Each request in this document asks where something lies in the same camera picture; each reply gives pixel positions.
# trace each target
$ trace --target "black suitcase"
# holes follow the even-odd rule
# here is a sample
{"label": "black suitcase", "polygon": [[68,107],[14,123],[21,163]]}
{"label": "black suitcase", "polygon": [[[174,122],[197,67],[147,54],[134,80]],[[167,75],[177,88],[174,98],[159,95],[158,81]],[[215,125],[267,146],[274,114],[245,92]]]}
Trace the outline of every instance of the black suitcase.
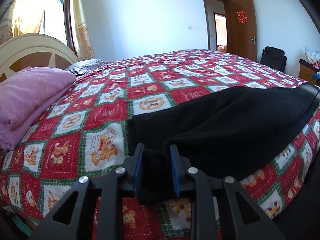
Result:
{"label": "black suitcase", "polygon": [[265,47],[263,50],[260,64],[284,72],[286,63],[287,57],[284,55],[284,51],[282,49]]}

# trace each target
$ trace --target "wooden nightstand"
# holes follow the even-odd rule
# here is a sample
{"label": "wooden nightstand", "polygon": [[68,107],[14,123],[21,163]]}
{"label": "wooden nightstand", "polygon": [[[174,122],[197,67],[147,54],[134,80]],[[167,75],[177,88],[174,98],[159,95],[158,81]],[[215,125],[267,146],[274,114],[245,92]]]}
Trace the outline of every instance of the wooden nightstand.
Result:
{"label": "wooden nightstand", "polygon": [[318,73],[318,69],[314,68],[311,64],[306,62],[305,60],[301,59],[300,62],[300,72],[299,72],[299,78],[304,79],[306,81],[309,81],[310,83],[319,85],[320,79],[314,80],[311,78],[313,74]]}

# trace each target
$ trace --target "pillow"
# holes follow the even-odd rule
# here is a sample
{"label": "pillow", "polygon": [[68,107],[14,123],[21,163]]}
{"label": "pillow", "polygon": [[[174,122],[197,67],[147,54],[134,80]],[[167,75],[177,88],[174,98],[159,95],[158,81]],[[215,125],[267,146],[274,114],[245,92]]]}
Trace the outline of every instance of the pillow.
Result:
{"label": "pillow", "polygon": [[75,80],[73,73],[58,68],[34,67],[17,72],[0,83],[0,123],[14,129]]}
{"label": "pillow", "polygon": [[69,88],[70,86],[65,87],[43,102],[16,128],[9,130],[4,124],[0,123],[0,150],[6,149],[13,151],[23,138],[27,138],[30,135],[30,133],[27,132],[28,130],[31,131],[30,127],[32,124],[43,114],[46,109],[57,102]]}
{"label": "pillow", "polygon": [[80,77],[80,76],[83,76],[84,74],[89,73],[92,70],[95,70],[98,67],[101,67],[105,63],[107,63],[107,61],[102,59],[97,59],[97,58],[88,59],[88,60],[76,62],[71,66],[67,67],[65,70],[70,71],[71,73],[76,75],[76,77]]}

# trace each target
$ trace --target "blue gripper pad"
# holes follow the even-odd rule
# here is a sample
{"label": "blue gripper pad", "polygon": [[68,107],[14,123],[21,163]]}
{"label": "blue gripper pad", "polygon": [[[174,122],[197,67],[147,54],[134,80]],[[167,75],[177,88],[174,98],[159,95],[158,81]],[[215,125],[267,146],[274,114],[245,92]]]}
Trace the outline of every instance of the blue gripper pad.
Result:
{"label": "blue gripper pad", "polygon": [[314,79],[314,80],[320,78],[320,73],[313,74],[313,75],[311,76],[311,78]]}
{"label": "blue gripper pad", "polygon": [[134,171],[134,182],[133,182],[133,192],[134,195],[137,195],[137,192],[139,190],[140,184],[141,184],[141,177],[142,177],[142,152],[144,149],[144,145],[140,148],[138,160],[137,160],[137,166]]}
{"label": "blue gripper pad", "polygon": [[173,147],[170,145],[170,157],[171,157],[171,171],[172,171],[172,180],[173,188],[176,196],[180,196],[180,187],[179,187],[179,173],[177,168],[177,162],[174,156]]}

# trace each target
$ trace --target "plastic bag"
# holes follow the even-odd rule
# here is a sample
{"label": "plastic bag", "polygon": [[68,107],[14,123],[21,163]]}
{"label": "plastic bag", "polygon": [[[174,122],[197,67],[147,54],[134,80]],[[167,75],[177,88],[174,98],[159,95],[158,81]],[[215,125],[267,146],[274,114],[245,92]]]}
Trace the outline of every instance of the plastic bag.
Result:
{"label": "plastic bag", "polygon": [[307,62],[312,64],[315,68],[320,69],[320,51],[312,52],[306,47]]}

